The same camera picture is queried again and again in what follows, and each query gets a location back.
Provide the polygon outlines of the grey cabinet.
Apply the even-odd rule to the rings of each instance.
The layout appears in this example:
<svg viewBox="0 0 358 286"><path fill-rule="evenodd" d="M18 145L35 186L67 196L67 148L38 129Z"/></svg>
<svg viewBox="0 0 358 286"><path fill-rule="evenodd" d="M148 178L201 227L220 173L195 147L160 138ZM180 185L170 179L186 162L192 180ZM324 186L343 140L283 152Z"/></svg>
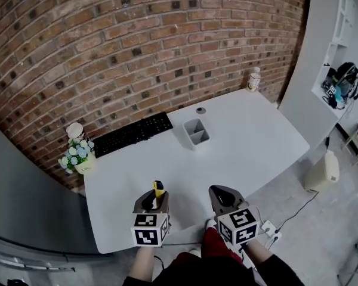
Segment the grey cabinet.
<svg viewBox="0 0 358 286"><path fill-rule="evenodd" d="M0 286L115 286L83 196L36 167L0 131Z"/></svg>

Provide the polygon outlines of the black keyboard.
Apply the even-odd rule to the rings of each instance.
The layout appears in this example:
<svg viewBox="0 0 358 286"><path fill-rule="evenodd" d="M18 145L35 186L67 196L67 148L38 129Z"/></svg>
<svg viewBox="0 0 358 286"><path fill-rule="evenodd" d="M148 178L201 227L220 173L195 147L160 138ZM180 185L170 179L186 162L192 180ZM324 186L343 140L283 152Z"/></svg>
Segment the black keyboard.
<svg viewBox="0 0 358 286"><path fill-rule="evenodd" d="M147 141L155 135L173 129L166 112L127 124L94 140L94 153L100 158L127 146Z"/></svg>

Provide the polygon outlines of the beige trash bin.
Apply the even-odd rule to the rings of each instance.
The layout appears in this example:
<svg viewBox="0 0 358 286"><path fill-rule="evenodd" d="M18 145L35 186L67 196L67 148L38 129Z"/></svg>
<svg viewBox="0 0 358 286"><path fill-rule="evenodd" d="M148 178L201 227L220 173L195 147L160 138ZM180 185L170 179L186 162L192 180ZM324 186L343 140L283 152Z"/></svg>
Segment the beige trash bin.
<svg viewBox="0 0 358 286"><path fill-rule="evenodd" d="M333 151L327 150L323 157L311 167L304 180L304 189L321 191L340 178L339 162Z"/></svg>

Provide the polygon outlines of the person's left forearm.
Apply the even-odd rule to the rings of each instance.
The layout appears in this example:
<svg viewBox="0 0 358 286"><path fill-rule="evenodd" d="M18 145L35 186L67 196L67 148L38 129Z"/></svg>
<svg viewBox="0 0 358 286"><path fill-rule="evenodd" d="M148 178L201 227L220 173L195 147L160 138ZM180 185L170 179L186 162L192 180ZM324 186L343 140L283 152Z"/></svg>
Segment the person's left forearm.
<svg viewBox="0 0 358 286"><path fill-rule="evenodd" d="M154 249L154 247L140 247L138 249L128 277L152 282L155 259Z"/></svg>

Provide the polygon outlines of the person's black top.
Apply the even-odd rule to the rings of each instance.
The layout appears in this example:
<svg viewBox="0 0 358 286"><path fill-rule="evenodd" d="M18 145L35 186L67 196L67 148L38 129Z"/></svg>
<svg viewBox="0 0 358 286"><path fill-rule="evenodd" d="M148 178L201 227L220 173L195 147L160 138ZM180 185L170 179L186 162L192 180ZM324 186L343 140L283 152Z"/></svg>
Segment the person's black top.
<svg viewBox="0 0 358 286"><path fill-rule="evenodd" d="M169 265L152 281L126 277L123 286L258 286L254 271L230 257L195 258ZM276 255L257 266L266 286L304 286L296 273Z"/></svg>

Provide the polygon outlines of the white shelf cabinet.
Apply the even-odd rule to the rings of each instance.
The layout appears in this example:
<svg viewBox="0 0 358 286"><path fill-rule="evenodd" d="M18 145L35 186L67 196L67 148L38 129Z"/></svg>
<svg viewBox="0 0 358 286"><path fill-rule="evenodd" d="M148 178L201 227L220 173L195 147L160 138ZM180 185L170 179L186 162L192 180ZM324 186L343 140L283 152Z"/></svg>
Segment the white shelf cabinet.
<svg viewBox="0 0 358 286"><path fill-rule="evenodd" d="M332 108L322 88L329 69L343 62L354 27L354 0L310 0L307 25L295 70L279 111L313 150L345 115L348 104Z"/></svg>

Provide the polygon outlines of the white desk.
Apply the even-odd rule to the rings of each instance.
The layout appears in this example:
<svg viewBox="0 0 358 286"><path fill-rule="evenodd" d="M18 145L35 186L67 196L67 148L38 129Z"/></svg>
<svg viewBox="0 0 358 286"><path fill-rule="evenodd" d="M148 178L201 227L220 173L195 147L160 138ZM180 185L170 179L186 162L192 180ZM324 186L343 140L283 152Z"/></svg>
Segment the white desk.
<svg viewBox="0 0 358 286"><path fill-rule="evenodd" d="M197 114L203 107L205 114ZM290 122L259 92L244 89L168 117L173 129L98 158L84 177L95 243L107 254L134 246L135 201L159 180L169 192L169 236L189 236L212 216L208 189L224 185L249 196L309 149ZM210 140L196 151L183 123L199 118Z"/></svg>

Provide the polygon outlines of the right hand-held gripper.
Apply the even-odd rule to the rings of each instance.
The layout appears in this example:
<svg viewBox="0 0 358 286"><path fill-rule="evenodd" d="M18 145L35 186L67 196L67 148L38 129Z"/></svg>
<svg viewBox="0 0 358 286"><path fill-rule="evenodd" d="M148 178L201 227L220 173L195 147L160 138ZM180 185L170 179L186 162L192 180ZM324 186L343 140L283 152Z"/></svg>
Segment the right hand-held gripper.
<svg viewBox="0 0 358 286"><path fill-rule="evenodd" d="M258 235L260 220L255 214L255 208L248 206L239 208L244 202L241 193L222 185L209 187L211 206L217 217L219 234L232 246L242 245Z"/></svg>

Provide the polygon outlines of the white pen holder box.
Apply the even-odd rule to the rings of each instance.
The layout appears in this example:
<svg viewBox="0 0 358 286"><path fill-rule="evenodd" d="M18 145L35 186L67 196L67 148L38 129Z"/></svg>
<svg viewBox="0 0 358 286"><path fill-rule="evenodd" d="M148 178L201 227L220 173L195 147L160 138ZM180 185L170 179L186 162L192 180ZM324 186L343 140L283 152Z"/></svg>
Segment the white pen holder box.
<svg viewBox="0 0 358 286"><path fill-rule="evenodd" d="M210 140L210 135L199 118L184 122L183 129L193 151L201 149Z"/></svg>

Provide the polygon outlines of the person's red shorts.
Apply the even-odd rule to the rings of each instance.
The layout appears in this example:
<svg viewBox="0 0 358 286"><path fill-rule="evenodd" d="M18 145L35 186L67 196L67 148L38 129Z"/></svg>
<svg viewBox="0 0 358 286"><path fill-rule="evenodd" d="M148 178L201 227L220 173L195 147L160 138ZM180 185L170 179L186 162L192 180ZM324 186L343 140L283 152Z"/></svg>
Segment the person's red shorts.
<svg viewBox="0 0 358 286"><path fill-rule="evenodd" d="M171 262L170 266L242 265L242 259L227 248L222 236L213 227L208 228L204 233L200 254L199 257L189 252L182 252Z"/></svg>

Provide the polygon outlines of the white bottle with yellow label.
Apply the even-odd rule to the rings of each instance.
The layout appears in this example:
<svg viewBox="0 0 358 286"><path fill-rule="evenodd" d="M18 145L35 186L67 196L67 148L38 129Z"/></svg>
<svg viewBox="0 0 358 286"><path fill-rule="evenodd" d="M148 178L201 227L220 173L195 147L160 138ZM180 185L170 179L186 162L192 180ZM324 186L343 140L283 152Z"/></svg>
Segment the white bottle with yellow label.
<svg viewBox="0 0 358 286"><path fill-rule="evenodd" d="M260 83L260 80L261 80L261 69L259 67L254 67L249 75L248 84L246 86L247 90L251 92L256 91Z"/></svg>

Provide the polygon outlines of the person's right forearm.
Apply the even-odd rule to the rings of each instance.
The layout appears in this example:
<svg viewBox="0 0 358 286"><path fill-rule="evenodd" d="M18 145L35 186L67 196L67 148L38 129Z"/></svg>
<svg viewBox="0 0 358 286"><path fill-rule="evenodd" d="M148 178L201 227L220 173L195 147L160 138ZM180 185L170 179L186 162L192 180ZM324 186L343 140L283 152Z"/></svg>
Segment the person's right forearm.
<svg viewBox="0 0 358 286"><path fill-rule="evenodd" d="M273 253L266 249L258 240L248 241L244 251L255 267L268 260Z"/></svg>

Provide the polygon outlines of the black headset gear pile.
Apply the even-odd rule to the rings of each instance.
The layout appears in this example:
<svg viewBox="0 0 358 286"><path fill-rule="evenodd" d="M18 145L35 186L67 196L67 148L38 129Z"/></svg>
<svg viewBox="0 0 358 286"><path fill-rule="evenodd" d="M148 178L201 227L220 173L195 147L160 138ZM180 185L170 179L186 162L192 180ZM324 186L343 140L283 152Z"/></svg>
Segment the black headset gear pile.
<svg viewBox="0 0 358 286"><path fill-rule="evenodd" d="M343 110L350 101L358 99L358 68L345 62L337 70L329 69L322 83L323 100L334 110Z"/></svg>

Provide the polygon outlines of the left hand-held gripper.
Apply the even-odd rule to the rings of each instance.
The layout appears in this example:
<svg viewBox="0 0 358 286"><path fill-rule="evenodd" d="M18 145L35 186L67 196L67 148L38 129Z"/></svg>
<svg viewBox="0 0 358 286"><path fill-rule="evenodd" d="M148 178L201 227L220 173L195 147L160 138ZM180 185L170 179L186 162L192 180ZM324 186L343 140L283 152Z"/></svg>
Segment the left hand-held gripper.
<svg viewBox="0 0 358 286"><path fill-rule="evenodd" d="M131 234L137 247L161 247L169 234L169 193L161 195L161 212L156 213L155 190L152 189L135 201L134 223Z"/></svg>

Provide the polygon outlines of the white pot of blue flowers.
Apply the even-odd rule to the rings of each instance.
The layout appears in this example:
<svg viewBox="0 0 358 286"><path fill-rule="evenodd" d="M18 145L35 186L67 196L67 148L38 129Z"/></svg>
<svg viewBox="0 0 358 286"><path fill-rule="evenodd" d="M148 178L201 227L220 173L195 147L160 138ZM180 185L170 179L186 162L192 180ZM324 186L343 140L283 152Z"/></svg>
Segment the white pot of blue flowers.
<svg viewBox="0 0 358 286"><path fill-rule="evenodd" d="M94 143L83 138L69 139L68 149L58 163L68 174L74 170L81 175L88 173L95 164Z"/></svg>

